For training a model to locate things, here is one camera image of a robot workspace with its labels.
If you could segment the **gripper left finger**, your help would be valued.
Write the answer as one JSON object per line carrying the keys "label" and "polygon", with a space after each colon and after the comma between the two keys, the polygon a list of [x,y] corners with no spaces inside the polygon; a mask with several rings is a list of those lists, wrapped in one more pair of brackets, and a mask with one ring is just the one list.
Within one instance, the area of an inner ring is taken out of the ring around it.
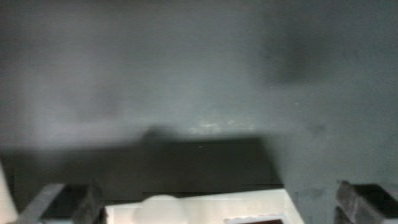
{"label": "gripper left finger", "polygon": [[106,224],[101,190],[85,184],[47,184],[15,224]]}

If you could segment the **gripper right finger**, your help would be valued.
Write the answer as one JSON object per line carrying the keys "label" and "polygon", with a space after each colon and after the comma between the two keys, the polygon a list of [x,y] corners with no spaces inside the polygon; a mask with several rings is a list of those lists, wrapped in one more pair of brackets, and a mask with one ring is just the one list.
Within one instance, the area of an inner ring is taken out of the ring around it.
{"label": "gripper right finger", "polygon": [[398,224],[398,200],[379,185],[342,181],[335,202],[333,224]]}

